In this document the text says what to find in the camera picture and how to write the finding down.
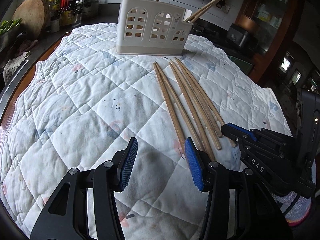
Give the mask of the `black box appliance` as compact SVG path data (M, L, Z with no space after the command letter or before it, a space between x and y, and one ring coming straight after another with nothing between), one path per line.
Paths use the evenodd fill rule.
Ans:
M248 39L248 36L249 36L249 32L247 30L245 30L244 28L234 23L231 24L227 33L227 38L239 48L244 46L244 44Z

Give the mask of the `copper coloured pot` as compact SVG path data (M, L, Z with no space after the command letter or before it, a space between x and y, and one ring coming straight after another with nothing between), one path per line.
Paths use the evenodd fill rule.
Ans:
M250 33L255 33L259 28L259 25L246 15L241 15L236 25Z

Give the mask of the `white quilted cloth mat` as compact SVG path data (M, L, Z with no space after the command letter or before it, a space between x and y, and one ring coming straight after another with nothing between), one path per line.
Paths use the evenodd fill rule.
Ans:
M126 239L198 239L207 194L194 185L153 63L176 93L164 56L120 55L117 25L74 29L15 103L1 143L1 201L26 234L73 167L91 170L124 149L138 153L115 199Z

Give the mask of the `cream plastic utensil holder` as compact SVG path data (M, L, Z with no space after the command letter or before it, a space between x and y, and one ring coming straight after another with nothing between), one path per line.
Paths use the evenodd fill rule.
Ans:
M121 0L116 52L179 56L191 31L186 9L152 0Z

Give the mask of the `grey dish rag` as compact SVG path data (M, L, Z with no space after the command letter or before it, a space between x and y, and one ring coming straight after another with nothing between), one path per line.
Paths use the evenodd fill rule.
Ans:
M22 55L9 60L7 64L4 67L3 71L3 78L4 78L4 83L7 85L13 75L15 74L16 70L20 67L21 63L27 59L27 57L30 55L29 51L24 51Z

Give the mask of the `silver pressure cooker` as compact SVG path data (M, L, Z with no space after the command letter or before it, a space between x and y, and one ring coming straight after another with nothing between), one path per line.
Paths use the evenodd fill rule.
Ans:
M94 18L98 14L100 0L77 0L76 6L84 18Z

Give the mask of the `metal bowl of greens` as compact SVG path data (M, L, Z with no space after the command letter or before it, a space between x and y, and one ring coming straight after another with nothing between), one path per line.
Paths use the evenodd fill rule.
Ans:
M22 29L22 19L4 20L1 23L1 51L3 51L11 40L16 38Z

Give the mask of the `white small jar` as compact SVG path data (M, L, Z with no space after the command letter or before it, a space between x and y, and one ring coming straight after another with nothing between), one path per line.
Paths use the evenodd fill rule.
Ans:
M59 18L51 18L50 29L51 29L52 33L56 33L60 30L60 19Z

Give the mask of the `yellow label oil bottle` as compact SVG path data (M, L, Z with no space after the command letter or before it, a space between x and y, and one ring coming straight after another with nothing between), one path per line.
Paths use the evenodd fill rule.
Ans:
M61 0L60 25L62 27L73 24L75 10L76 0Z

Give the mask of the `round wooden cutting board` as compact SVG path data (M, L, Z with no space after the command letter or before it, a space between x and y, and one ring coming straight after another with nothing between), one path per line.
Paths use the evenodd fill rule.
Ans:
M48 0L25 0L17 7L12 19L21 18L26 31L38 38L47 25L48 11Z

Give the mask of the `wall power socket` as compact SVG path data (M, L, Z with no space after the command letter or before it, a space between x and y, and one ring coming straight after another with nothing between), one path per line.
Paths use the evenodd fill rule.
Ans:
M225 14L228 14L229 13L229 10L231 8L231 5L226 3L223 7L222 7L222 12L225 13Z

